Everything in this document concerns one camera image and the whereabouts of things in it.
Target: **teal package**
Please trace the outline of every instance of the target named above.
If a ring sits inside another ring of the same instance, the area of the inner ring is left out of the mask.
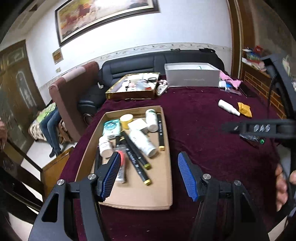
[[[120,134],[120,122],[119,119],[110,120],[105,122],[103,129],[103,136],[106,136],[109,140],[114,139]]]

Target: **tile floor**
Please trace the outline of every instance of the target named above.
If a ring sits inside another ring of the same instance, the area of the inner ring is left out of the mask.
[[[75,146],[76,143],[69,143],[64,146],[61,145],[62,151],[70,148],[71,146]],[[46,166],[48,163],[50,163],[54,158],[50,158],[49,154],[51,152],[52,148],[50,145],[46,142],[34,142],[33,145],[30,147],[27,155],[30,157],[38,166],[43,168]],[[37,177],[40,180],[40,172],[36,170],[27,160],[23,160],[21,166],[31,172],[35,177]],[[37,198],[42,200],[41,194],[33,190],[32,188],[26,186]],[[17,217],[9,214],[10,217],[10,222],[12,228],[15,230],[17,235],[23,240],[23,241],[28,241],[31,229],[33,227],[32,224],[26,223]],[[284,224],[285,224],[284,219],[281,223],[279,223],[272,231],[269,232],[269,239],[270,241],[274,241],[278,235],[282,232],[284,229]]]

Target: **purple velvet cloth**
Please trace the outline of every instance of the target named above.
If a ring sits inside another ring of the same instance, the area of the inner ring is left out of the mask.
[[[114,241],[187,240],[198,210],[198,203],[188,197],[177,157],[187,152],[204,173],[218,180],[242,181],[260,210],[267,230],[275,225],[275,176],[277,157],[270,140],[255,149],[238,135],[223,133],[221,124],[241,121],[218,107],[219,99],[238,108],[237,102],[251,107],[253,119],[266,118],[266,106],[259,98],[246,98],[218,88],[170,88],[155,100],[107,100],[74,148],[60,178],[75,179],[83,153],[99,120],[108,111],[161,105],[167,125],[173,181],[173,205],[166,211],[122,210],[101,205],[107,231]],[[271,118],[277,118],[271,110]],[[75,202],[80,241],[86,240],[79,201]]]

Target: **white remote control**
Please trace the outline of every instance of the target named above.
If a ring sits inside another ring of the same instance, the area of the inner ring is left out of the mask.
[[[161,96],[168,88],[168,85],[159,85],[156,90],[157,96]]]

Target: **brick pattern panel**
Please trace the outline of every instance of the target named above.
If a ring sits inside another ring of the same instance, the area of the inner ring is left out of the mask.
[[[269,86],[252,76],[247,71],[245,71],[244,73],[244,81],[253,86],[255,92],[259,96],[263,96],[264,98],[268,99]],[[281,119],[286,119],[285,110],[281,102],[281,97],[274,91],[271,92],[270,105],[275,108],[278,117],[280,117]]]

